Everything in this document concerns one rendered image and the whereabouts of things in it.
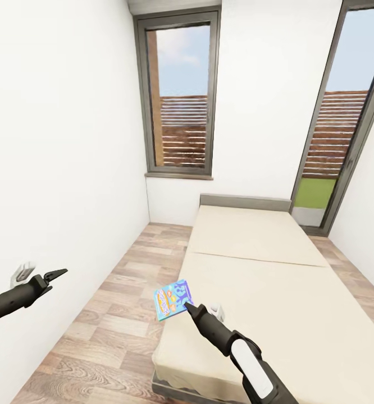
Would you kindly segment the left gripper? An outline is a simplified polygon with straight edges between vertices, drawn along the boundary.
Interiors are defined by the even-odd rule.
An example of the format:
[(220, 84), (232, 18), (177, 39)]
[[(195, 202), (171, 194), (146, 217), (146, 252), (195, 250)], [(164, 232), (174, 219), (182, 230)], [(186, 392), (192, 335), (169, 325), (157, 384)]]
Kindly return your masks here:
[(28, 308), (32, 306), (40, 296), (53, 288), (49, 283), (66, 272), (67, 269), (46, 272), (44, 277), (37, 274), (28, 280), (28, 283), (2, 293), (8, 298), (11, 305), (11, 311), (8, 314), (22, 307)]

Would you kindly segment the board game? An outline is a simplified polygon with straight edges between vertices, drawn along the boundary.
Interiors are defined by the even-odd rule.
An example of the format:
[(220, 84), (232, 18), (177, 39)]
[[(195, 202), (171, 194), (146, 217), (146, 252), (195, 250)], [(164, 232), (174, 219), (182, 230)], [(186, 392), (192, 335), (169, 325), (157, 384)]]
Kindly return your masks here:
[(186, 278), (153, 291), (158, 320), (162, 322), (187, 311), (185, 303), (194, 305)]

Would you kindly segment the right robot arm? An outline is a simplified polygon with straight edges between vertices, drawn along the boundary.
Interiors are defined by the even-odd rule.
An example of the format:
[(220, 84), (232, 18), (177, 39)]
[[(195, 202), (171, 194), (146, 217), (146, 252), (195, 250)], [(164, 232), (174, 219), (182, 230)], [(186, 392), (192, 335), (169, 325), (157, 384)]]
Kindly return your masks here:
[(211, 310), (186, 302), (200, 334), (221, 353), (230, 356), (243, 373), (242, 385), (252, 404), (299, 404), (271, 366), (262, 359), (262, 351), (251, 339), (223, 325), (225, 313), (221, 304), (211, 304)]

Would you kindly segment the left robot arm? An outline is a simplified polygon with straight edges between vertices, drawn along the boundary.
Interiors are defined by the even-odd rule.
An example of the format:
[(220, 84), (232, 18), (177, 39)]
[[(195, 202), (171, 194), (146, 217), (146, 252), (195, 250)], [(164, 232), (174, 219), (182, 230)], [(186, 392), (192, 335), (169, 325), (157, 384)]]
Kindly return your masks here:
[(67, 269), (61, 269), (46, 272), (44, 277), (37, 274), (27, 280), (35, 268), (36, 262), (27, 261), (25, 264), (21, 264), (12, 275), (9, 291), (0, 293), (0, 318), (22, 307), (32, 306), (40, 296), (53, 288), (49, 285), (51, 281), (67, 272)]

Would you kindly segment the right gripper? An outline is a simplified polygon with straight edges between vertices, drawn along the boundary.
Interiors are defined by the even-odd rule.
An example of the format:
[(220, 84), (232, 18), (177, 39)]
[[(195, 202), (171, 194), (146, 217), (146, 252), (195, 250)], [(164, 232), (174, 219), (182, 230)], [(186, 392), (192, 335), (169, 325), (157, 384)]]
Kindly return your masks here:
[(216, 331), (221, 326), (224, 326), (223, 323), (216, 319), (213, 315), (211, 315), (208, 312), (206, 306), (204, 306), (203, 304), (195, 307), (194, 305), (186, 302), (184, 305), (191, 314), (191, 317), (194, 320), (194, 323), (197, 326), (200, 334), (203, 337), (206, 337), (213, 344)]

